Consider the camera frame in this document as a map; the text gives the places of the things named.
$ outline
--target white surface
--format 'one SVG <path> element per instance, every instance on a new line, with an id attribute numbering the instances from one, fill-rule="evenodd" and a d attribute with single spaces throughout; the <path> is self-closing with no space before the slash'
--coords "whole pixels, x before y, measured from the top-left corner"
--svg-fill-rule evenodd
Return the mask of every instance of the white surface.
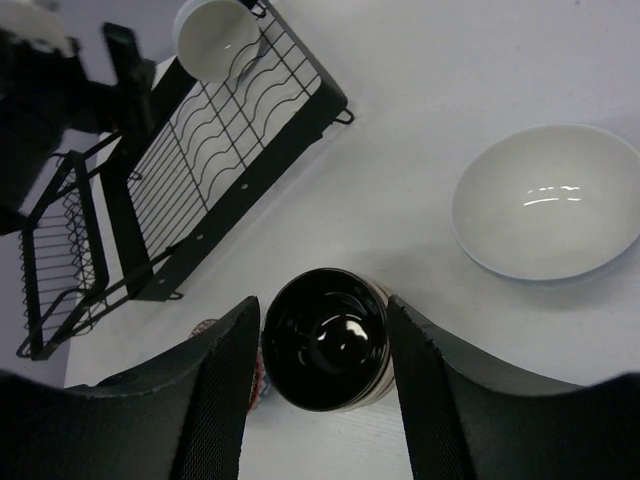
<path id="1" fill-rule="evenodd" d="M 240 75 L 258 55 L 260 30 L 237 0 L 188 0 L 173 24 L 173 43 L 184 69 L 199 80 Z"/>
<path id="2" fill-rule="evenodd" d="M 15 42 L 29 41 L 37 50 L 58 49 L 65 57 L 73 56 L 60 18 L 29 1 L 1 0 L 0 30 L 13 34 Z"/>
<path id="3" fill-rule="evenodd" d="M 586 125 L 518 132 L 465 170 L 451 225 L 471 258 L 502 275 L 558 280 L 585 274 L 640 234 L 640 154 Z"/>
<path id="4" fill-rule="evenodd" d="M 296 162 L 192 275 L 181 302 L 130 302 L 74 339 L 67 383 L 95 383 L 157 355 L 246 295 L 266 308 L 320 266 L 369 275 L 453 334 L 537 373 L 588 384 L 638 369 L 638 249 L 587 285 L 532 290 L 475 265 L 449 211 L 469 163 L 523 128 L 586 123 L 640 145 L 640 4 L 277 6 L 345 90 L 356 122 L 332 127 Z M 267 399 L 247 423 L 240 478 L 302 477 L 409 480 L 394 393 L 345 414 Z"/>

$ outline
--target black metal dish rack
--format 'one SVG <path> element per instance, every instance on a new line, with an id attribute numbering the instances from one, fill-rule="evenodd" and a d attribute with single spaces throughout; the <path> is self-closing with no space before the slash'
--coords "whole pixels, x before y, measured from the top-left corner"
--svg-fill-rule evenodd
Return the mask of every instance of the black metal dish rack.
<path id="1" fill-rule="evenodd" d="M 181 298 L 177 288 L 302 152 L 332 123 L 353 121 L 344 93 L 273 6 L 244 3 L 261 36 L 239 77 L 202 83 L 174 60 L 151 94 L 152 135 L 115 134 L 61 156 L 22 232 L 29 335 L 19 356 L 48 358 L 129 299 Z M 87 172 L 85 161 L 114 140 Z M 89 183 L 96 176 L 122 269 L 115 283 Z M 64 268 L 46 263 L 54 260 Z M 69 283 L 50 291 L 49 275 Z"/>

